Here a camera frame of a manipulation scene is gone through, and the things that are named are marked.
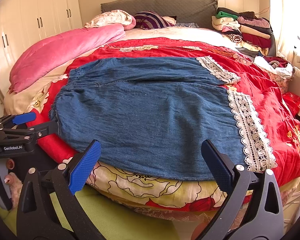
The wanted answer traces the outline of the blue denim pants lace trim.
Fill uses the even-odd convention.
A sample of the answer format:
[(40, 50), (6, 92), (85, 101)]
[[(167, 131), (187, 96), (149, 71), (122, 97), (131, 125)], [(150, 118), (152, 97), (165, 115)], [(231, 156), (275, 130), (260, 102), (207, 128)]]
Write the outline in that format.
[(77, 151), (96, 139), (100, 160), (138, 174), (211, 180), (201, 145), (250, 171), (276, 167), (258, 113), (241, 78), (212, 57), (112, 57), (73, 69), (49, 117)]

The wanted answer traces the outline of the pink quilt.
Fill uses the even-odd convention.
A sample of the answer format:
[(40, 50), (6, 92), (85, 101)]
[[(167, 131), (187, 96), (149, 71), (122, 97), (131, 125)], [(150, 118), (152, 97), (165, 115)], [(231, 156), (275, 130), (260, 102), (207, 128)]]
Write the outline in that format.
[(9, 91), (19, 93), (56, 67), (124, 36), (124, 27), (115, 23), (74, 29), (40, 40), (25, 50), (12, 67)]

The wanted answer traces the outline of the white wardrobe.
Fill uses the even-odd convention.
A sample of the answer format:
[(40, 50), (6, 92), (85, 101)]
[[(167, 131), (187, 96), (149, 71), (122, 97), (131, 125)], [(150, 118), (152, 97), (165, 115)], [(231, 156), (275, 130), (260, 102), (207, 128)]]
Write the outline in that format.
[(34, 43), (80, 27), (78, 0), (0, 0), (0, 78)]

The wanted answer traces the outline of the red bag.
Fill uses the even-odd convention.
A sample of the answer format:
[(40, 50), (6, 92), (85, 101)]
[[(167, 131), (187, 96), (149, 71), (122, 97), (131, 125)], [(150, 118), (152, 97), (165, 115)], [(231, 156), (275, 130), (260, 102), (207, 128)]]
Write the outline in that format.
[(286, 92), (282, 94), (282, 98), (288, 106), (292, 115), (296, 116), (300, 111), (300, 96), (291, 92)]

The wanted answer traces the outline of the floral cream pillow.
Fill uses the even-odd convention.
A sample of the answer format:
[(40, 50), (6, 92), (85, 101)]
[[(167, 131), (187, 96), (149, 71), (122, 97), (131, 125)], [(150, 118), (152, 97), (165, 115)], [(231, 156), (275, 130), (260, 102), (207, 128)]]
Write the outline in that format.
[(124, 30), (131, 30), (136, 26), (136, 20), (132, 15), (124, 10), (112, 10), (95, 16), (84, 27), (99, 28), (116, 23), (121, 24)]

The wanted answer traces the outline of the purple striped pillow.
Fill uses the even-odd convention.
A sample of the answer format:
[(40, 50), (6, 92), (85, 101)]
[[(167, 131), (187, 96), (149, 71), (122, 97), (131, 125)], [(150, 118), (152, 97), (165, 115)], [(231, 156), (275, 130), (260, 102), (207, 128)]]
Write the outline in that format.
[(140, 11), (134, 15), (134, 18), (136, 20), (135, 27), (143, 30), (162, 29), (174, 26), (174, 24), (165, 20), (156, 12)]

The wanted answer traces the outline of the loose pile of clothes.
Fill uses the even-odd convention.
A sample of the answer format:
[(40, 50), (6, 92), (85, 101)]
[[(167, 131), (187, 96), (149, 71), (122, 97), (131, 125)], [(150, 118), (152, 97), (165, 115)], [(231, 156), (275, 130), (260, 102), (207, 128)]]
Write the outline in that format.
[(283, 78), (291, 78), (293, 76), (293, 66), (282, 58), (267, 61), (265, 57), (256, 56), (254, 64), (259, 66), (268, 74), (274, 74)]

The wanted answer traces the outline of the stack of folded clothes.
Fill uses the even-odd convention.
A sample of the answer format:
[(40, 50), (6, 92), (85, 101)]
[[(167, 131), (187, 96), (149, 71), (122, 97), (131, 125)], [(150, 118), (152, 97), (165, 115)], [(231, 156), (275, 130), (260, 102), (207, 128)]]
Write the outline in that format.
[(269, 20), (253, 11), (235, 12), (219, 7), (211, 16), (212, 27), (247, 56), (275, 56), (276, 42)]

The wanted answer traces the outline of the grey padded headboard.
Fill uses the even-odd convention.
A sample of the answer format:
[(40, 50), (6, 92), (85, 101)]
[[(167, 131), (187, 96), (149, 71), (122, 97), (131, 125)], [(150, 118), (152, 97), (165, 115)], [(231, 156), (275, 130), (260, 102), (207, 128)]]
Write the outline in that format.
[(117, 0), (101, 4), (101, 12), (121, 9), (131, 15), (140, 11), (156, 12), (160, 16), (175, 16), (179, 23), (196, 23), (212, 29), (211, 17), (216, 14), (218, 0)]

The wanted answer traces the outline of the cream curtain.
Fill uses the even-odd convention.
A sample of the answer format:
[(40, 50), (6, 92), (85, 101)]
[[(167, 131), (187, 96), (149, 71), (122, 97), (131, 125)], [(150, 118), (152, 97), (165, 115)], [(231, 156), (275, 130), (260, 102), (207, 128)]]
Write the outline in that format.
[[(300, 67), (300, 0), (270, 0), (270, 23), (277, 52), (293, 67)], [(290, 90), (300, 96), (298, 77), (293, 77)]]

